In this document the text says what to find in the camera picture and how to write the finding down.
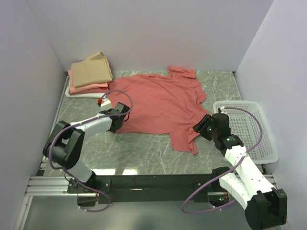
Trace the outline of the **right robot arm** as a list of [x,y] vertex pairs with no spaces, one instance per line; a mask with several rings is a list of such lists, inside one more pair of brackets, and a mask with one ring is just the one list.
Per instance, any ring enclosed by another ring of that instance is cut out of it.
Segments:
[[251,229],[264,230],[286,224],[285,191],[277,189],[257,168],[241,139],[231,133],[229,116],[222,112],[205,115],[193,129],[203,138],[212,140],[233,167],[213,171],[211,180],[187,200],[190,201],[201,189],[211,185],[215,191],[226,190],[242,206]]

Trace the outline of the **red t-shirt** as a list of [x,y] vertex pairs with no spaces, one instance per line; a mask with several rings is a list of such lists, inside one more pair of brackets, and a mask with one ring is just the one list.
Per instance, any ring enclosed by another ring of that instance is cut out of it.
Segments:
[[208,114],[201,103],[206,94],[196,71],[168,67],[167,76],[136,74],[113,80],[108,95],[112,105],[121,102],[132,107],[128,121],[118,133],[168,134],[172,149],[197,154],[193,130]]

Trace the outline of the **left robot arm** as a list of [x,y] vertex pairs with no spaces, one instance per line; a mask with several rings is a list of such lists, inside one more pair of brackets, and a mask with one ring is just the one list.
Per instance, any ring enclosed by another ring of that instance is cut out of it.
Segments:
[[115,108],[100,111],[97,115],[75,123],[56,123],[44,148],[43,155],[50,165],[58,164],[79,181],[79,187],[86,193],[97,188],[96,174],[80,159],[83,142],[100,132],[116,132],[121,128],[130,108],[117,103]]

